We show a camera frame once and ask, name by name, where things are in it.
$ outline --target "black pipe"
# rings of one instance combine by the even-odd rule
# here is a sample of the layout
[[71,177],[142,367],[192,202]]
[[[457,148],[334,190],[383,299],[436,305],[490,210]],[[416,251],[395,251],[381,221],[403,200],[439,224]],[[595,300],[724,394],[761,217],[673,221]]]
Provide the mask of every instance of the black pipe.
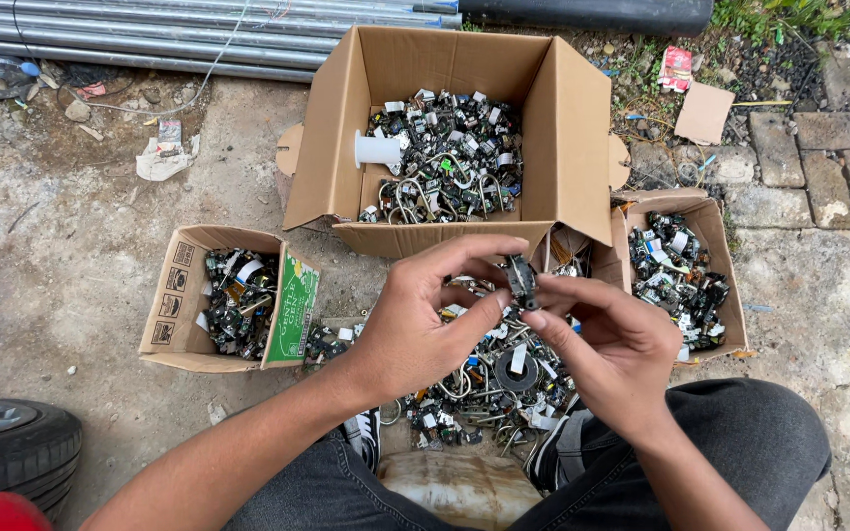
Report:
[[507,24],[617,31],[662,37],[697,37],[713,0],[460,0],[474,24]]

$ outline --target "black jeans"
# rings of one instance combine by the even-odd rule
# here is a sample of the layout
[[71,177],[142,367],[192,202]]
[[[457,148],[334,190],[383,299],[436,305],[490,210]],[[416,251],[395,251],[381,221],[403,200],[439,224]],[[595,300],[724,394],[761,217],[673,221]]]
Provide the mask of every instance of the black jeans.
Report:
[[[831,465],[811,406],[781,385],[739,378],[679,385],[667,399],[691,441],[766,525],[789,527]],[[597,420],[583,438],[583,475],[511,529],[669,529],[632,447]],[[324,438],[268,481],[225,529],[454,528],[385,489],[344,441]]]

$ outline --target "cardboard box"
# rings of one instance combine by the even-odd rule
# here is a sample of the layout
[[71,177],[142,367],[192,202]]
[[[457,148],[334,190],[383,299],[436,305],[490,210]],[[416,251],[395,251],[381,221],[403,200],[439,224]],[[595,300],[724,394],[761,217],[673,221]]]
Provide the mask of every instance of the cardboard box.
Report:
[[[277,303],[261,361],[218,354],[209,333],[195,324],[209,307],[203,290],[209,282],[205,254],[241,247],[280,255]],[[193,372],[242,372],[303,363],[303,339],[313,314],[320,268],[300,256],[277,236],[225,227],[193,225],[173,232],[159,273],[159,284],[140,343],[140,359]]]
[[356,131],[365,134],[370,110],[422,88],[479,90],[521,109],[517,212],[476,223],[334,225],[350,247],[400,258],[454,236],[498,233],[526,238],[532,253],[557,221],[611,245],[608,77],[558,37],[387,27],[349,30],[313,78],[286,230],[327,214],[359,218],[388,172],[356,168]]
[[694,351],[691,353],[691,363],[740,351],[748,351],[746,337],[746,321],[743,319],[743,307],[739,301],[737,279],[733,272],[733,261],[730,259],[730,249],[726,243],[724,218],[720,205],[715,199],[707,196],[707,192],[699,188],[675,188],[673,190],[653,190],[650,192],[622,192],[613,195],[614,198],[631,201],[627,209],[612,209],[612,237],[615,246],[610,252],[601,257],[598,265],[593,267],[593,277],[600,278],[622,287],[627,293],[632,292],[632,279],[635,268],[632,267],[628,251],[628,235],[633,228],[649,229],[648,212],[678,213],[688,221],[701,248],[710,250],[709,270],[726,275],[726,284],[730,293],[726,300],[717,308],[717,315],[726,327],[725,342],[711,351]]

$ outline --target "warning symbol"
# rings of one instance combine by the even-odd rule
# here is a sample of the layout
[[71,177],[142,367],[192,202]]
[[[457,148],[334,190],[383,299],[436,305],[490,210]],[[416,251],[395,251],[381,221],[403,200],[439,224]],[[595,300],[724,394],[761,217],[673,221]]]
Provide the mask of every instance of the warning symbol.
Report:
[[185,269],[171,267],[169,269],[169,277],[166,279],[166,289],[171,289],[173,291],[185,291],[188,275],[189,271],[186,271]]
[[161,318],[177,318],[182,308],[182,297],[176,295],[162,294],[162,306],[159,308]]
[[195,246],[191,246],[185,242],[180,242],[176,246],[176,256],[173,256],[173,262],[188,267],[192,263],[192,255],[194,252]]
[[156,329],[153,330],[153,345],[168,345],[173,340],[173,329],[176,323],[156,321]]

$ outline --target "sneaker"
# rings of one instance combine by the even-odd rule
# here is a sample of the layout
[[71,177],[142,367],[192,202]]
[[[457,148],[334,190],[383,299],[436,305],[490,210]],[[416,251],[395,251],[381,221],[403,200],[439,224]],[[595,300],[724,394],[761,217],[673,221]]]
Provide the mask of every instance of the sneaker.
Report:
[[343,423],[344,435],[349,446],[360,454],[373,474],[379,468],[379,425],[378,407],[348,418]]
[[553,492],[560,486],[559,477],[561,467],[559,464],[559,453],[556,451],[556,441],[559,441],[559,436],[566,426],[566,422],[576,411],[585,409],[583,401],[579,400],[579,395],[574,394],[570,399],[570,404],[566,408],[566,415],[563,415],[556,422],[556,428],[549,432],[546,441],[543,441],[543,446],[534,456],[534,461],[530,465],[528,476],[530,482],[534,484],[538,490],[549,490]]

